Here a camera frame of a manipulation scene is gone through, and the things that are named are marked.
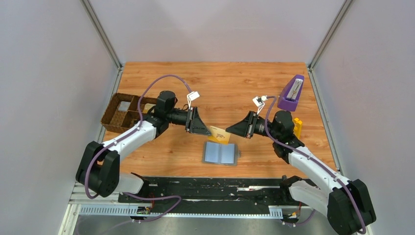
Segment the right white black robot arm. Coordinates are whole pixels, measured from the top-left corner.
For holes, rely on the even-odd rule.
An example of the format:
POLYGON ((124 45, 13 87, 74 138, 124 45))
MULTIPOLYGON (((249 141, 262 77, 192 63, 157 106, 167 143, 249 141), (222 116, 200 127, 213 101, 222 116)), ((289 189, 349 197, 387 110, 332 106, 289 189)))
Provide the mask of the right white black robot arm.
POLYGON ((309 184, 297 176, 283 181, 289 197, 325 215, 337 234, 364 234, 366 226, 377 220, 366 184, 348 179, 315 157, 294 134, 289 111, 277 111, 272 121, 250 111, 226 131, 248 139, 257 134, 273 140, 275 154, 312 181, 309 184))

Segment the grey card holder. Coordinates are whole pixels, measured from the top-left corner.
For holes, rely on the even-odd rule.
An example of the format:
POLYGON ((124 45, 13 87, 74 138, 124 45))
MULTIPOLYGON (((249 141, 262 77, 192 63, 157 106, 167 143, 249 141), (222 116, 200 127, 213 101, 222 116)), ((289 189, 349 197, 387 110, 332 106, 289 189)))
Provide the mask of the grey card holder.
POLYGON ((237 144, 221 144, 210 141, 204 144, 203 163, 236 166, 239 158, 240 151, 237 144))

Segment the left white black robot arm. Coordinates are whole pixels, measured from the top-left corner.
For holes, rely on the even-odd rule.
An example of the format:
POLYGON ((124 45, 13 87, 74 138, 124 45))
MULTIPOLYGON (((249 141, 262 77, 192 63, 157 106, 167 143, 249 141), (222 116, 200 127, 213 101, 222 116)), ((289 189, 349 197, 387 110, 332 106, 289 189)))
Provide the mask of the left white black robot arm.
POLYGON ((89 198, 93 198, 92 191, 101 197, 113 192, 140 193, 144 180, 133 173, 120 173, 120 163, 133 151, 160 136, 169 124, 182 125, 191 134, 211 135, 197 107, 182 110, 175 107, 176 103, 172 91, 162 91, 154 108, 129 130, 110 141, 87 144, 75 179, 84 185, 89 198))

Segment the gold striped card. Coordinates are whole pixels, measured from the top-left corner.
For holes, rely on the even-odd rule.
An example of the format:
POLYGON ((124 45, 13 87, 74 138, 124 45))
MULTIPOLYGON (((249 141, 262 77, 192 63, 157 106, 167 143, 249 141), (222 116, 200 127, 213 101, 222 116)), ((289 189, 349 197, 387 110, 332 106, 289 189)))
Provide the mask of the gold striped card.
POLYGON ((211 135, 207 138, 208 141, 219 143, 219 144, 228 144, 231 134, 228 133, 226 130, 210 126, 209 130, 211 135))

